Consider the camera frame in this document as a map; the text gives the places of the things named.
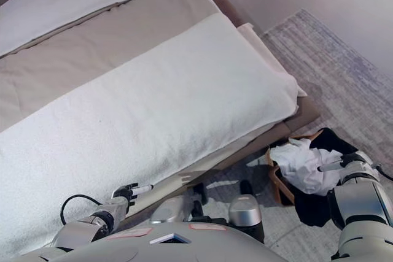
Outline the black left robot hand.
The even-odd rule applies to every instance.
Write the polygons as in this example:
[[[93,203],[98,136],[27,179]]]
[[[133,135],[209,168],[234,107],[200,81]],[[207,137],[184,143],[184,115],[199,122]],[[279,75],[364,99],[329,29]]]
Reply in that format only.
[[[138,183],[131,183],[116,189],[112,194],[112,198],[124,197],[128,200],[128,205],[133,206],[135,205],[138,195],[147,193],[153,189],[154,186],[151,184],[139,186]]]

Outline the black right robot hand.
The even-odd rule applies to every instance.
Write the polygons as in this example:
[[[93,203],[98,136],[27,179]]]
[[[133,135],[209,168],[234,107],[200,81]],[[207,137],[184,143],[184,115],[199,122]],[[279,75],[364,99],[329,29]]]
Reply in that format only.
[[[317,170],[319,172],[338,171],[342,183],[356,177],[376,179],[369,157],[360,151],[342,155],[332,163],[319,166]]]

